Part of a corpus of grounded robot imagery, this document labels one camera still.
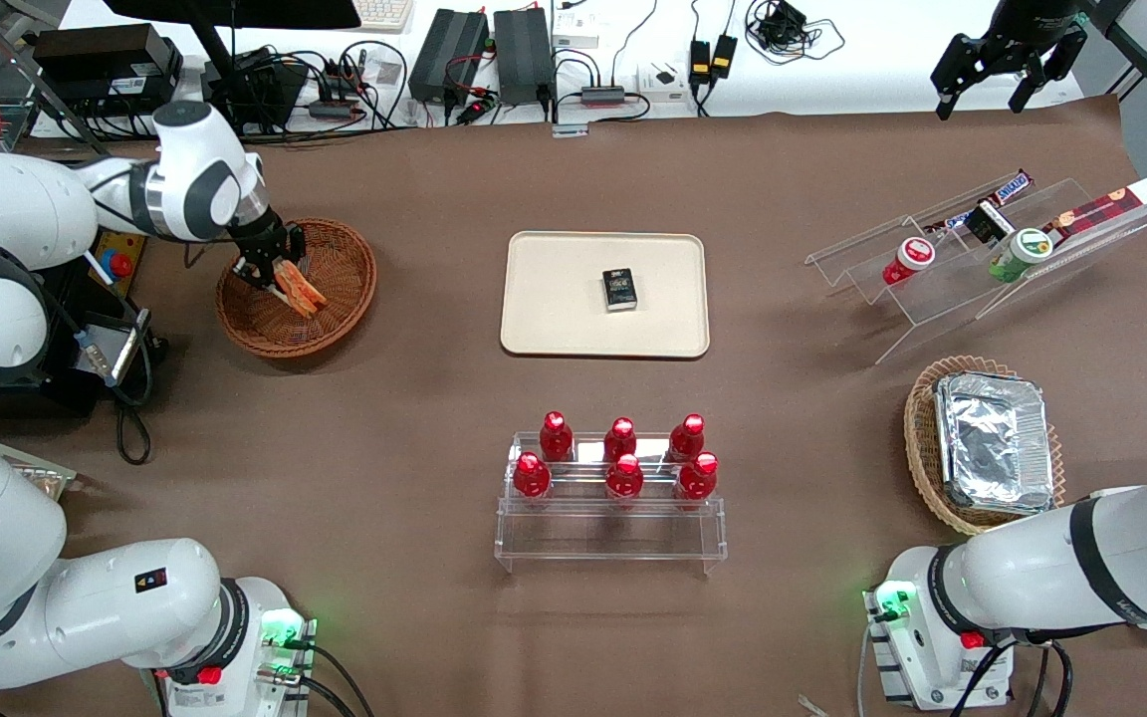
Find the beige tray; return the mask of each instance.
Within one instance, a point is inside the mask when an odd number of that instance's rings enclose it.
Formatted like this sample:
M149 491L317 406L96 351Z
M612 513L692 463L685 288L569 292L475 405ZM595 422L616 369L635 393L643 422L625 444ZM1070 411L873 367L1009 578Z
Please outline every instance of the beige tray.
M637 309L606 309L601 273L610 268L631 268ZM695 359L711 343L702 242L674 233L520 232L507 250L500 340L513 353Z

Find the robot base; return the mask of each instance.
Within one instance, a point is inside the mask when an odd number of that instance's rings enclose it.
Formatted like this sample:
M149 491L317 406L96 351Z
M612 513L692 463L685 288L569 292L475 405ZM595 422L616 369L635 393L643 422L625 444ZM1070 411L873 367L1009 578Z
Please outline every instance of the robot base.
M937 550L913 547L897 556L887 580L866 592L874 657L888 702L912 702L915 708L953 709L968 688L970 672L988 647L965 649L946 626L928 594L928 566ZM902 613L889 623L874 617L888 609ZM1012 650L993 667L968 697L968 707L998 707L1011 697Z
M271 638L306 636L305 618L290 608L282 590L264 577L239 577L237 585L250 600L245 639L233 662L214 685L179 685L164 680L171 717L278 717L287 688L255 679L263 664L296 667L298 653L267 645Z

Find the power supply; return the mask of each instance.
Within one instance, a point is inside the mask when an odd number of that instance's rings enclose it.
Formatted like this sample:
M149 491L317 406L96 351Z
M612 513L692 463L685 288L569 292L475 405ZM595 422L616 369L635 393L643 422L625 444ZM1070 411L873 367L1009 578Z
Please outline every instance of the power supply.
M423 49L419 50L419 60L414 61L411 96L420 102L443 102L446 92L452 92L455 103L466 104L468 91L460 85L471 87L481 60L461 60L453 64L451 61L479 57L486 49L487 38L490 23L483 13L437 10L423 40Z
M39 32L33 59L61 100L116 99L109 106L116 115L148 114L171 101L184 62L148 23Z
M555 101L555 63L541 8L494 14L498 86L507 104Z

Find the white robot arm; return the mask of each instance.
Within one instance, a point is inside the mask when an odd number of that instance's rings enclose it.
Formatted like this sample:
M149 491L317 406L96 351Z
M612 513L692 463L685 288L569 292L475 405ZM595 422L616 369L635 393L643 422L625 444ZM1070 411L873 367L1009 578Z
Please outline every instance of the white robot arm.
M273 285L273 262L298 260L304 237L268 208L258 155L247 154L217 109L172 102L155 111L155 161L101 158L84 166L0 154L0 385L34 371L47 313L29 272L91 249L96 228L164 240L235 241L237 275Z
M174 102L155 123L156 161L68 169L0 155L0 385L45 350L48 307L31 272L81 257L99 226L178 241L228 232L255 286L272 280L274 257L298 259L295 228L268 208L259 157L217 110ZM0 689L123 660L163 672L174 717L278 712L286 686L258 676L290 665L292 653L268 639L304 637L304 618L276 585L220 579L190 539L71 560L58 558L63 544L63 512L0 458Z
M1102 491L959 545L913 547L866 593L873 630L920 709L949 709L1006 640L1041 645L1110 625L1147 628L1147 485ZM1012 661L969 707L1006 702Z

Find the white table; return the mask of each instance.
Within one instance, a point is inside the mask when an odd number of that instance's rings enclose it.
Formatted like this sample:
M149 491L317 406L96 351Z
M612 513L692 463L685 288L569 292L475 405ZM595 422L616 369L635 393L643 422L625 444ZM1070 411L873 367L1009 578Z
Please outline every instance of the white table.
M487 5L486 11L514 9L517 0L505 0L501 6ZM799 0L796 6L810 20L829 17L846 38L848 45L832 56L820 61L799 60L785 67L771 67L747 46L743 37L744 14L751 0L734 0L733 22L729 34L738 38L738 52L732 73L721 80L705 108L711 115L758 115L764 112L790 112L797 115L850 114L850 112L915 112L936 109L937 95L928 79L936 67L950 38L965 32L980 36L989 26L993 0L900 0L888 3L877 0ZM608 26L600 36L600 48L586 53L600 61L604 80L610 76L611 57L623 45L623 38L649 11L651 0L588 0L582 9L596 13ZM423 37L438 8L475 11L481 0L415 0L413 17L400 34L362 33L348 31L276 31L276 29L239 29L237 50L256 49L272 44L282 53L292 49L315 49L328 57L336 57L351 41L383 40L397 46L405 54L409 65L419 55ZM712 45L720 34L728 16L727 1L697 0L701 13L699 38ZM109 11L101 0L72 0L64 15L62 28L109 26L131 24L140 20L123 18ZM204 50L188 26L173 23L154 23L163 37L170 37L187 55L186 68L192 69L178 96L200 96L197 68L204 61ZM220 37L228 40L228 29L219 29ZM657 11L646 26L635 32L631 44L618 61L617 78L627 92L637 89L637 67L653 61L685 59L693 33L693 15L688 0L657 0ZM817 53L824 53L832 37L820 38ZM367 47L370 64L376 60L396 60L385 49ZM561 69L560 94L582 89L586 71L578 64L565 64ZM972 87L959 101L958 109L1005 109L1007 99L1015 89L1016 77L990 78L982 85ZM492 68L478 72L477 85L497 87L497 76ZM311 89L305 91L306 100L314 99ZM1083 96L1078 83L1068 78L1053 83L1033 96L1030 108L1060 104ZM391 89L381 92L380 106L387 108L392 102ZM432 108L436 122L440 123L440 109ZM291 128L320 128L328 126L306 117L304 109L296 109ZM609 117L609 109L586 110L577 101L567 101L561 109L562 122L586 122L587 118ZM631 114L627 109L621 112ZM695 109L688 103L655 104L649 117L693 117ZM392 117L401 124L424 122L423 109L414 101L405 100L397 106ZM541 110L537 104L506 109L498 118L500 123L540 122ZM40 122L36 134L50 134L55 126Z

